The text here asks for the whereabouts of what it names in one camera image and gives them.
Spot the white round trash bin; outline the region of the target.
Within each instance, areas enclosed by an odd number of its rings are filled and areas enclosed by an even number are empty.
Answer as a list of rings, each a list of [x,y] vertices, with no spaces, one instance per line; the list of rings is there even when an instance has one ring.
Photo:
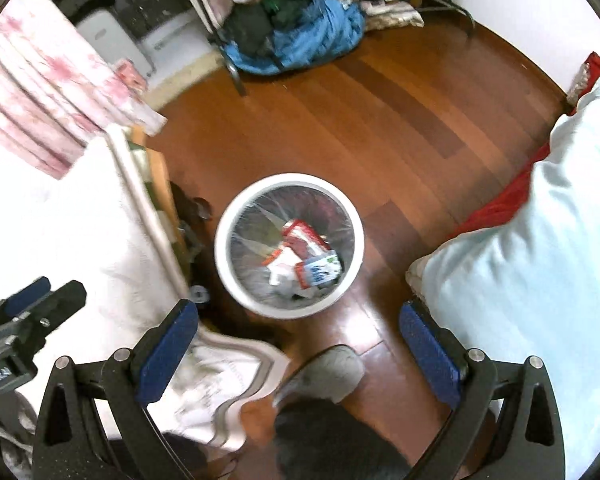
[[[294,320],[336,304],[358,275],[364,245],[360,215],[339,188],[308,174],[274,174],[227,206],[214,256],[238,304]]]

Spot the blue red milk carton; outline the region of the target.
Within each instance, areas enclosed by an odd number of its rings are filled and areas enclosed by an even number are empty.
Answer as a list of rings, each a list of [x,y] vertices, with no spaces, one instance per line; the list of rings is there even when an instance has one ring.
[[[300,287],[323,287],[336,282],[342,273],[342,265],[334,250],[300,261],[294,267]]]

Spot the red cola can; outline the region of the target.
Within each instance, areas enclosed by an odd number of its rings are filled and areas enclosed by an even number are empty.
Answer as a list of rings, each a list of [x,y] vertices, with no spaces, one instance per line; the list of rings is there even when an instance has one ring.
[[[332,248],[305,221],[291,219],[283,225],[283,241],[302,259],[326,254]]]

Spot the white patterned tablecloth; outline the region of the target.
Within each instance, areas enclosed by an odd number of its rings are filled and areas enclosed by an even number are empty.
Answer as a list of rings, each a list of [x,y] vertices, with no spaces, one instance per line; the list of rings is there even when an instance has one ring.
[[[106,360],[189,297],[172,244],[124,129],[91,140],[61,179],[0,147],[0,300],[41,276],[86,291],[84,307],[35,356],[38,374],[20,389],[33,406],[60,356]],[[247,439],[242,407],[271,394],[287,366],[265,342],[201,327],[151,417],[163,431],[237,451]]]

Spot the blue black clothes pile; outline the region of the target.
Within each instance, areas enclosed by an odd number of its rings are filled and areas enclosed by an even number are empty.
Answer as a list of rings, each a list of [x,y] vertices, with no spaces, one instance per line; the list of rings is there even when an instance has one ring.
[[[340,58],[358,46],[365,15],[342,0],[236,3],[220,29],[221,50],[238,70],[277,76]]]

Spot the black trousers leg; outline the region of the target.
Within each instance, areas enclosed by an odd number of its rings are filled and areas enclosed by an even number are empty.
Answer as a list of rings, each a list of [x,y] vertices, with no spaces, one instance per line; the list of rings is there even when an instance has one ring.
[[[276,462],[284,479],[404,479],[411,472],[391,442],[329,400],[285,405],[274,428]]]

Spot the pink white box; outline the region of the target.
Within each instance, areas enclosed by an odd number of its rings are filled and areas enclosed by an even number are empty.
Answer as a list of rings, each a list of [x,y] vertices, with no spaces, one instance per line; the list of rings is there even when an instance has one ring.
[[[268,270],[268,284],[274,287],[298,283],[298,265],[302,259],[288,245],[281,244],[263,261]]]

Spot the white appliance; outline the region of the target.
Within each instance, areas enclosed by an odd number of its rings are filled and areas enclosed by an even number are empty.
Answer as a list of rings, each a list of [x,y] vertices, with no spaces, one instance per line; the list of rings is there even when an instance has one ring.
[[[130,61],[143,77],[155,71],[154,63],[140,44],[109,10],[98,9],[88,14],[76,24],[76,30],[107,63]]]

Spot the black clothes rack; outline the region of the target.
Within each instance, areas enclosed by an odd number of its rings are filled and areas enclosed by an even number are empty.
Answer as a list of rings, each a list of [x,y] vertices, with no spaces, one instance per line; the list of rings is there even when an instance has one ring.
[[[230,11],[233,10],[234,2],[232,0],[189,0],[189,2],[194,7],[201,23],[207,29],[209,41],[220,51],[222,63],[230,75],[235,89],[240,96],[245,96],[247,91],[242,84],[238,68],[224,51],[228,41],[224,32],[222,32],[222,28],[224,21],[230,15]]]

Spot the pink floral curtain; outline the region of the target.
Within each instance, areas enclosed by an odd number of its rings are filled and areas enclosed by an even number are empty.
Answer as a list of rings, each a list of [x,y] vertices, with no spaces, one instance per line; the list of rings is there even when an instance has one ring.
[[[146,104],[52,0],[9,0],[0,13],[0,144],[60,179],[111,125],[159,133]]]

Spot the light blue bed quilt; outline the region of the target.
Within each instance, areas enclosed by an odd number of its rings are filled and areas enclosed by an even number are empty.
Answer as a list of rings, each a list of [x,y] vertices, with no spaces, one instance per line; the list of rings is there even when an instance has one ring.
[[[566,475],[582,477],[600,454],[600,78],[554,125],[513,218],[453,237],[405,278],[465,347],[544,361]]]

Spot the red blanket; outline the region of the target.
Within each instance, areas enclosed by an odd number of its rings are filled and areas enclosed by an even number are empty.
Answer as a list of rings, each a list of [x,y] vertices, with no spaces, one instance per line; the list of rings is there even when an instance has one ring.
[[[566,117],[577,114],[580,99],[590,93],[600,79],[600,55],[591,52],[585,59],[567,94]],[[550,154],[550,142],[545,142],[528,160],[516,177],[504,190],[487,203],[486,206],[473,212],[451,235],[474,232],[481,229],[502,226],[509,222],[522,205],[526,203],[530,193],[532,168],[536,162],[542,162]]]

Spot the grey slipper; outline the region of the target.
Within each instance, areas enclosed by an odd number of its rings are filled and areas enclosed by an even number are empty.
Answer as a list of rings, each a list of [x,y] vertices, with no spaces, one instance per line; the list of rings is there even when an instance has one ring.
[[[366,373],[361,357],[346,344],[335,344],[312,356],[277,389],[273,405],[320,399],[339,403],[358,388]]]

